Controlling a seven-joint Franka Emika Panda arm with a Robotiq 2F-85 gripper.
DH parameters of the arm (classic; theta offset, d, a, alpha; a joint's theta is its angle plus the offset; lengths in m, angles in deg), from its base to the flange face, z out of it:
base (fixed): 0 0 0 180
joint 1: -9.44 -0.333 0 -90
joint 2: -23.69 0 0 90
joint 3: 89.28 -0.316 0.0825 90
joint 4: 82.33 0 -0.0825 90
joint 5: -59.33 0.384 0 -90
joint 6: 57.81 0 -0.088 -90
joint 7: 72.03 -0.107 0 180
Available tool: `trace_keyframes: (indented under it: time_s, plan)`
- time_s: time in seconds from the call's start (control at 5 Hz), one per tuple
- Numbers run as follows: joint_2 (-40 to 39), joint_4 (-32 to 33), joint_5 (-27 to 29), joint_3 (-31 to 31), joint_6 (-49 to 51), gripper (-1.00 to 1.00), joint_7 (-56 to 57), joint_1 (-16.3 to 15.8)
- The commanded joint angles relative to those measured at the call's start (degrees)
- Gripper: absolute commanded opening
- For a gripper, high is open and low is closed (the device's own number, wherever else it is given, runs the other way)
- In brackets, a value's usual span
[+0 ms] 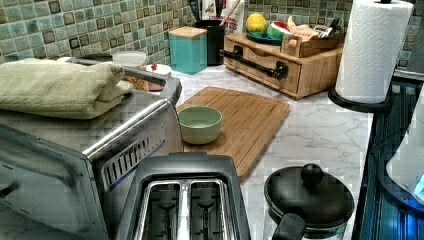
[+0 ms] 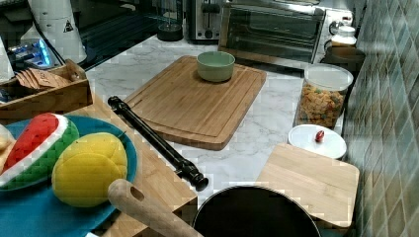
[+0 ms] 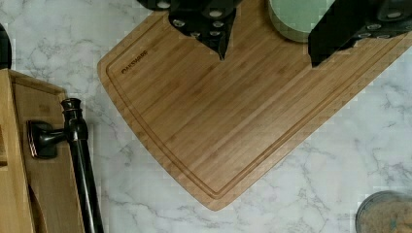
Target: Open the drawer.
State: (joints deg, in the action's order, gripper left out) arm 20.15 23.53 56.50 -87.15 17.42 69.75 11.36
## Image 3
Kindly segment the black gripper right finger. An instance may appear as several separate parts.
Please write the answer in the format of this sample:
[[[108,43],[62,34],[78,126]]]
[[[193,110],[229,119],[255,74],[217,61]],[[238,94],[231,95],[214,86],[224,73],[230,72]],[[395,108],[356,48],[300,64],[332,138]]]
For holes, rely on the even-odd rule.
[[[313,67],[365,38],[390,39],[411,31],[412,0],[335,0],[308,37]]]

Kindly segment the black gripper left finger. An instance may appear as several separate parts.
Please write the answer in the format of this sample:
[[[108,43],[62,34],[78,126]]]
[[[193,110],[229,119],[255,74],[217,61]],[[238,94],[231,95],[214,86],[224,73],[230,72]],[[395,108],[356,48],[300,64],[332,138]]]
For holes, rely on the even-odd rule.
[[[137,0],[151,11],[168,13],[170,24],[224,60],[237,6],[243,0]]]

